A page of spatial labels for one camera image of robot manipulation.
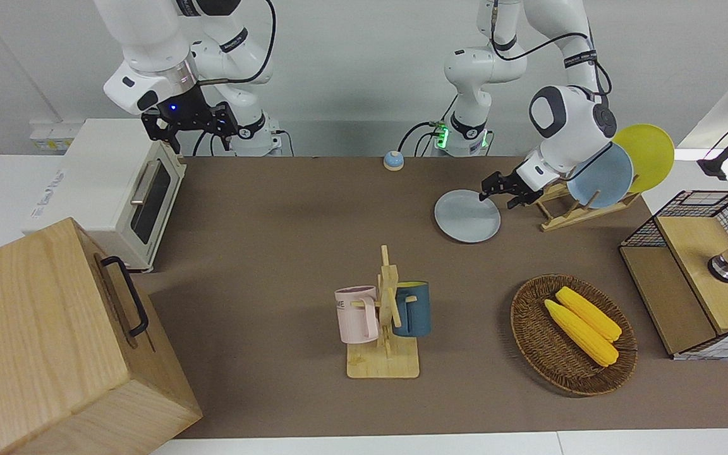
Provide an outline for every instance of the brown tablecloth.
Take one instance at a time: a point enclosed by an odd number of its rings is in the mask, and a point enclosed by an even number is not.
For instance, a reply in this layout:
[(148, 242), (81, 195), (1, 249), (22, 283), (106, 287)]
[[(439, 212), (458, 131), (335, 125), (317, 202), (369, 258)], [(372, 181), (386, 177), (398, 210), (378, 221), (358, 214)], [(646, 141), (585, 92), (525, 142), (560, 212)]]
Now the brown tablecloth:
[[(437, 199), (477, 190), (514, 158), (190, 159), (151, 293), (204, 411), (180, 437), (320, 437), (728, 427), (728, 362), (668, 360), (617, 246), (649, 214), (628, 210), (541, 233), (506, 210), (493, 239), (462, 245), (434, 224)], [(375, 284), (379, 245), (401, 279), (430, 282), (434, 330), (416, 380), (351, 380), (333, 291)], [(564, 397), (525, 363), (515, 291), (572, 274), (608, 294), (639, 340), (631, 380)]]

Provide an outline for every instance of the white plate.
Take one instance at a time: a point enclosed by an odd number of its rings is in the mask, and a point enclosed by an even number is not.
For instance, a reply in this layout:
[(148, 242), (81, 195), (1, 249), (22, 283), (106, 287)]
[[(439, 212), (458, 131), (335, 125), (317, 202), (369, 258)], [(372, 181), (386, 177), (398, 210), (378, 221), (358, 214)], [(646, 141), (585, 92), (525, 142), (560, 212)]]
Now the white plate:
[(499, 231), (502, 216), (491, 199), (479, 200), (479, 193), (454, 190), (443, 194), (434, 205), (437, 225), (452, 239), (469, 244), (486, 241)]

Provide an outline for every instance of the power outlet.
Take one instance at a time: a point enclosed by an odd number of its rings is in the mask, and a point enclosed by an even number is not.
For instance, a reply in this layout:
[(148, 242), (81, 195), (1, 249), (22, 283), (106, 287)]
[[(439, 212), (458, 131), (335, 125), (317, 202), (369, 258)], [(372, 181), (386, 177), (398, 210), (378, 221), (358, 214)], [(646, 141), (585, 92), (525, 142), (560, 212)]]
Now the power outlet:
[(47, 155), (63, 155), (78, 135), (81, 123), (37, 123), (32, 125), (30, 140)]

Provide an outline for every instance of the corn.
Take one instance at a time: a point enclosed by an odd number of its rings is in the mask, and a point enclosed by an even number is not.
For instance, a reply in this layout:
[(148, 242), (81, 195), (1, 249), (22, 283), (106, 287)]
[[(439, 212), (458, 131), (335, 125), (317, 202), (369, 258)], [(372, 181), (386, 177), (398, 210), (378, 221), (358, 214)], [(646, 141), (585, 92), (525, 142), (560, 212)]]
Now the corn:
[(555, 292), (555, 296), (558, 297), (564, 307), (572, 310), (572, 313), (577, 314), (604, 339), (612, 343), (619, 339), (622, 329), (619, 328), (617, 323), (613, 322), (612, 318), (606, 316), (606, 313), (603, 313), (600, 308), (595, 307), (594, 303), (586, 300), (585, 297), (572, 288), (564, 286), (560, 291)]
[(558, 305), (552, 300), (546, 299), (543, 304), (547, 306), (552, 320), (555, 320), (555, 323), (569, 335), (579, 348), (583, 349), (583, 352), (589, 354), (597, 365), (607, 367), (616, 362), (619, 357), (617, 349), (595, 332), (595, 329), (583, 322), (583, 319), (572, 313), (569, 308)]

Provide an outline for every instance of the metal handle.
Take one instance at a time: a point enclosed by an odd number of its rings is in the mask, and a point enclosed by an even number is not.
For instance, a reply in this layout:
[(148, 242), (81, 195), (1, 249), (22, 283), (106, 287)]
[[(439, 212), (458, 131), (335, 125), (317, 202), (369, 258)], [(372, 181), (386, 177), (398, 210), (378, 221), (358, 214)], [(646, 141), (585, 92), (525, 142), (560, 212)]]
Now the metal handle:
[(104, 267), (112, 264), (118, 265), (119, 271), (122, 272), (122, 276), (125, 278), (125, 284), (128, 285), (128, 290), (131, 292), (133, 304), (136, 305), (136, 312), (139, 314), (139, 325), (137, 325), (133, 329), (130, 329), (130, 331), (128, 331), (128, 334), (132, 337), (136, 337), (137, 335), (148, 329), (148, 314), (145, 313), (145, 307), (142, 306), (142, 299), (139, 298), (137, 289), (133, 287), (133, 280), (128, 274), (128, 268), (125, 267), (125, 263), (122, 262), (122, 259), (119, 259), (119, 257), (117, 256), (106, 257), (105, 259), (100, 261), (100, 264)]
[(142, 173), (142, 178), (139, 179), (139, 185), (136, 186), (136, 191), (131, 196), (131, 205), (145, 205), (145, 201), (148, 200), (148, 194), (150, 189), (153, 188), (156, 174), (159, 173), (159, 168), (162, 167), (162, 162), (158, 159), (156, 161), (150, 161), (145, 165), (145, 172)]

